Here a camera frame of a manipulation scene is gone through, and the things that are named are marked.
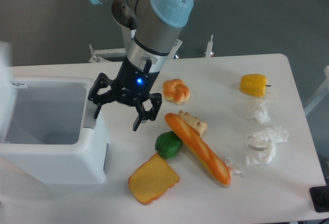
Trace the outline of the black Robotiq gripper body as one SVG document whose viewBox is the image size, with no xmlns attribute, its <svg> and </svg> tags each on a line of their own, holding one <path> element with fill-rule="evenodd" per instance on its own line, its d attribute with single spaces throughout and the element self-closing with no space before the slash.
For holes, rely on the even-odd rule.
<svg viewBox="0 0 329 224">
<path fill-rule="evenodd" d="M 161 102 L 161 94 L 150 93 L 158 77 L 157 72 L 151 72 L 152 60 L 142 61 L 143 69 L 138 68 L 128 58 L 125 58 L 118 75 L 111 84 L 111 92 L 115 101 L 128 106 L 134 106 L 137 100 L 140 104 L 150 100 L 152 104 Z"/>
</svg>

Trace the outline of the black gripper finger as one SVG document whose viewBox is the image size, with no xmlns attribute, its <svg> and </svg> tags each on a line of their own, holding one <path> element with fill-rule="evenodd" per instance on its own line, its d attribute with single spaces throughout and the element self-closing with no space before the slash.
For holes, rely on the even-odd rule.
<svg viewBox="0 0 329 224">
<path fill-rule="evenodd" d="M 106 74 L 99 73 L 96 80 L 94 81 L 91 89 L 88 93 L 88 100 L 96 104 L 97 108 L 93 116 L 94 119 L 97 119 L 101 107 L 107 103 L 114 102 L 114 92 L 113 92 L 113 80 L 111 80 Z M 98 94 L 100 89 L 108 88 L 109 90 L 105 93 Z"/>
<path fill-rule="evenodd" d="M 151 101 L 152 107 L 150 110 L 146 110 L 143 105 L 143 103 L 147 100 Z M 146 123 L 147 120 L 154 121 L 157 118 L 162 105 L 162 95 L 160 93 L 146 95 L 140 94 L 133 98 L 133 104 L 138 113 L 138 116 L 133 124 L 133 131 L 136 131 L 141 123 Z"/>
</svg>

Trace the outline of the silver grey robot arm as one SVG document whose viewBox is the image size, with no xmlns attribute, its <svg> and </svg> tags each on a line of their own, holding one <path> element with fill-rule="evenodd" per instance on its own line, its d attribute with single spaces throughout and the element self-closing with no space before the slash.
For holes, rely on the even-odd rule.
<svg viewBox="0 0 329 224">
<path fill-rule="evenodd" d="M 135 107 L 133 128 L 155 120 L 162 104 L 160 93 L 151 93 L 165 61 L 174 57 L 177 38 L 197 0 L 114 0 L 112 15 L 125 38 L 125 58 L 117 76 L 104 73 L 88 94 L 97 118 L 104 104 L 118 102 Z"/>
</svg>

